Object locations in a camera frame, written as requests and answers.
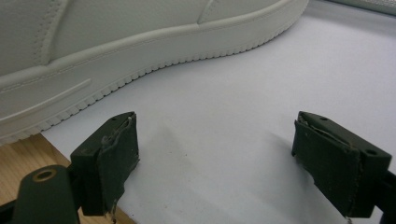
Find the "white surface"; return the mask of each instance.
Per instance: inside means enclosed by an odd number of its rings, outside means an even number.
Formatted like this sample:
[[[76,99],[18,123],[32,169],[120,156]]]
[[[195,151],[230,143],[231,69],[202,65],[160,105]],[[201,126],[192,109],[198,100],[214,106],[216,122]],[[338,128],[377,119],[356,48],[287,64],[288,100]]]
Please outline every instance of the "white surface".
[[[347,223],[290,155],[293,121],[317,113],[396,155],[395,40],[395,18],[311,1],[270,43],[141,77],[44,135],[68,156],[135,111],[120,207],[137,223]]]

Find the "stitching detail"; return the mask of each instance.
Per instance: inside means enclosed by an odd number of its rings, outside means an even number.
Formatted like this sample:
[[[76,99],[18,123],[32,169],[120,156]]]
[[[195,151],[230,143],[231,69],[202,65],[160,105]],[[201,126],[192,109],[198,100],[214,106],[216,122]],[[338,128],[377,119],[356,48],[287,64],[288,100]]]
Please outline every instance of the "stitching detail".
[[[257,21],[257,20],[262,20],[262,19],[265,19],[265,18],[273,16],[275,13],[277,13],[280,10],[289,8],[290,5],[292,5],[292,4],[288,3],[284,7],[281,7],[279,9],[275,10],[275,11],[272,11],[272,12],[270,12],[268,14],[265,14],[265,15],[262,15],[260,17],[253,18],[251,20],[240,21],[240,22],[236,22],[236,23],[225,25],[225,26],[221,26],[221,27],[215,27],[215,28],[207,29],[207,30],[204,30],[204,32],[216,31],[216,30],[220,30],[220,29],[224,29],[224,28],[229,28],[229,27],[241,25],[241,24],[246,24],[246,23],[249,23],[249,22],[254,22],[254,21]],[[98,59],[106,57],[106,56],[108,56],[110,54],[117,53],[119,51],[123,51],[123,50],[126,50],[126,49],[131,49],[131,48],[134,48],[136,46],[145,45],[145,44],[148,44],[148,43],[151,43],[151,42],[154,42],[154,41],[158,41],[158,40],[163,40],[163,39],[166,39],[166,38],[179,37],[179,36],[183,36],[183,35],[194,35],[194,34],[198,34],[198,33],[201,33],[201,32],[202,31],[193,31],[193,32],[189,32],[189,33],[186,33],[186,34],[182,34],[182,35],[167,35],[167,36],[162,36],[162,37],[158,37],[158,38],[142,41],[142,42],[139,42],[139,43],[136,43],[136,44],[133,44],[133,45],[130,45],[130,46],[125,46],[125,47],[122,47],[122,48],[119,48],[119,49],[113,49],[113,50],[111,50],[109,52],[105,52],[105,53],[99,54],[97,56],[93,56],[90,59],[87,59],[87,60],[84,60],[84,61],[81,61],[81,62],[78,62],[78,63],[71,64],[70,66],[67,66],[64,69],[60,69],[60,70],[58,70],[56,72],[53,72],[51,74],[44,75],[42,77],[36,77],[36,78],[30,79],[30,80],[23,81],[21,83],[17,83],[17,84],[8,86],[8,87],[4,87],[2,90],[0,90],[0,93],[4,93],[4,92],[7,92],[7,91],[13,91],[13,90],[15,90],[17,88],[21,88],[23,86],[26,86],[26,85],[29,85],[29,84],[32,84],[32,83],[35,83],[35,82],[38,82],[38,81],[41,81],[41,80],[45,80],[45,79],[49,79],[51,77],[55,77],[55,76],[57,76],[57,75],[59,75],[59,74],[61,74],[63,72],[66,72],[66,71],[68,71],[70,69],[73,69],[75,67],[81,66],[81,65],[83,65],[85,63],[96,61]]]
[[[58,1],[56,4],[56,0],[50,0],[49,6],[44,13],[43,17],[41,18],[41,22],[39,23],[38,30],[35,33],[35,42],[34,42],[34,52],[33,52],[33,63],[35,65],[40,65],[45,63],[45,58],[43,55],[43,51],[45,49],[44,42],[48,33],[50,31],[50,27],[53,24],[53,20],[57,15],[61,2]]]

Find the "metal hole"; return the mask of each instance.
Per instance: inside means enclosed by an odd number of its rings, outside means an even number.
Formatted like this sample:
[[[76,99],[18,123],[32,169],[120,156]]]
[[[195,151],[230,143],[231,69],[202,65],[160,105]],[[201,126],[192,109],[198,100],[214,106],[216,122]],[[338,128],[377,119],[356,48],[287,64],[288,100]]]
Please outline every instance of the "metal hole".
[[[35,182],[44,182],[53,178],[56,175],[56,170],[54,169],[47,169],[42,170],[33,176],[33,181]]]

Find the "dark green clamp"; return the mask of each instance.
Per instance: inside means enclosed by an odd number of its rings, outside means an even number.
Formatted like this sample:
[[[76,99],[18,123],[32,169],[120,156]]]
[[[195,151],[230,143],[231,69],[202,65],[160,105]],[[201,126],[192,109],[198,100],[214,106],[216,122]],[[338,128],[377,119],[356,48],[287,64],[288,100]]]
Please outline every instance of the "dark green clamp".
[[[396,220],[396,177],[391,156],[330,119],[300,112],[292,155],[344,217],[370,217],[375,205],[381,223]]]
[[[134,112],[109,119],[71,155],[71,165],[51,165],[27,175],[16,201],[0,206],[0,223],[79,223],[115,214],[124,182],[139,161]]]

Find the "wooden surface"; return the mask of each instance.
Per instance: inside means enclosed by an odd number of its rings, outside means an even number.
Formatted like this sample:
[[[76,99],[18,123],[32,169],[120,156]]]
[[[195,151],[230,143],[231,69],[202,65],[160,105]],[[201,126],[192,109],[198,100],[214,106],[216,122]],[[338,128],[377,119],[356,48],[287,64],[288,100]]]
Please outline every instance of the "wooden surface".
[[[43,166],[70,162],[41,134],[17,143],[0,147],[0,204],[17,198],[18,188],[24,176]],[[112,223],[110,217],[84,217],[79,212],[81,223]],[[134,224],[121,209],[116,212],[117,223]]]

